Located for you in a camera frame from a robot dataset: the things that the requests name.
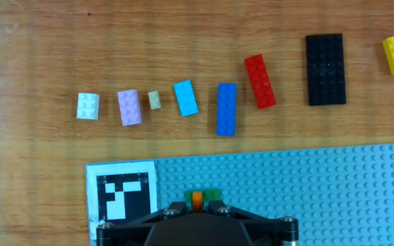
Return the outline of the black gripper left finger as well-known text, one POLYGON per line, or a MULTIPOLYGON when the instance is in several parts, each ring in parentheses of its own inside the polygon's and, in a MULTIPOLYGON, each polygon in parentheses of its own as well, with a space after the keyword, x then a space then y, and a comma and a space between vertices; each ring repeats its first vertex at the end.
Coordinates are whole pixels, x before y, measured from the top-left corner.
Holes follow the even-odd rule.
POLYGON ((159 222, 187 214, 185 202, 173 202, 149 215, 126 223, 104 222, 96 227, 96 246, 124 245, 130 238, 146 238, 159 222))

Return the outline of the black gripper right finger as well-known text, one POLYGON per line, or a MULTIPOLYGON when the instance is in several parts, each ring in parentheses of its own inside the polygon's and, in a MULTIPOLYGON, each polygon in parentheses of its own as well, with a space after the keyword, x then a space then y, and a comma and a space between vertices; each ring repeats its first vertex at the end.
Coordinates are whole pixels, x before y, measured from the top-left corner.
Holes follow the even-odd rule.
POLYGON ((299 221, 292 216, 268 219, 260 215, 226 205, 223 201, 205 203, 205 212, 229 217, 240 222, 248 236, 269 236, 270 245, 298 246, 299 221))

